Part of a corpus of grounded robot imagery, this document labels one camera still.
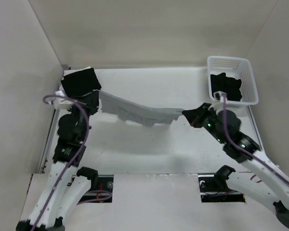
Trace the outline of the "grey tank top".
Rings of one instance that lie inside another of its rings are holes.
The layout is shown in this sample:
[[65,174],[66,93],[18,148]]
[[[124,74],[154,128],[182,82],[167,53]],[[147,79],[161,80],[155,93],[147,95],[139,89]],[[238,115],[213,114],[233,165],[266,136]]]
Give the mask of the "grey tank top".
[[98,92],[103,113],[116,115],[122,121],[132,121],[148,128],[155,124],[170,125],[183,115],[181,108],[148,107],[101,90],[94,90],[94,92]]

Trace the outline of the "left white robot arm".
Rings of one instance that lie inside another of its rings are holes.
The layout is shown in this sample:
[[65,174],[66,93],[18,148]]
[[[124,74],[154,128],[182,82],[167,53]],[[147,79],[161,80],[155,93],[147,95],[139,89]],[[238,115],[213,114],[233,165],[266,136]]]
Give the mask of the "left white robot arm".
[[58,140],[51,170],[38,202],[25,220],[18,222],[18,231],[63,231],[64,219],[86,192],[98,188],[98,171],[79,167],[84,155],[90,116],[98,111],[97,90],[79,98],[68,98],[62,91],[47,95],[56,108],[67,103],[68,114],[58,121]]

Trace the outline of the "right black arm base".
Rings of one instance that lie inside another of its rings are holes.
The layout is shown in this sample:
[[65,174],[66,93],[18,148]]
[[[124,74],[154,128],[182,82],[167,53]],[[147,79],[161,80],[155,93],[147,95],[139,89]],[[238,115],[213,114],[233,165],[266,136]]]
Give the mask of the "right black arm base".
[[245,203],[245,195],[229,189],[226,180],[235,170],[222,166],[214,174],[198,175],[200,199],[202,203]]

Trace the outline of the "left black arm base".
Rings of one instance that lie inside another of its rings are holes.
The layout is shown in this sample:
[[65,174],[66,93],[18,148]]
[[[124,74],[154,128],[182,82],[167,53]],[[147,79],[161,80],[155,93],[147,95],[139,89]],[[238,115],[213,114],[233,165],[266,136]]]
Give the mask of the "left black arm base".
[[111,203],[114,187],[113,175],[99,175],[89,167],[81,167],[67,184],[69,195],[78,198],[78,204]]

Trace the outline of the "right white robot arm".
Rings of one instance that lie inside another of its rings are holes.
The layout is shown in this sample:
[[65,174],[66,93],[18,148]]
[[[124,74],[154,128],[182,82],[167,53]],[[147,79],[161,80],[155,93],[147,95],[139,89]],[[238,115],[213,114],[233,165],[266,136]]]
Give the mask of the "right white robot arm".
[[184,110],[190,126],[204,128],[222,146],[223,151],[258,177],[258,184],[240,176],[230,166],[222,166],[211,183],[222,192],[237,191],[272,211],[277,220],[289,229],[289,177],[284,174],[249,136],[241,132],[241,121],[229,110],[217,112],[212,104]]

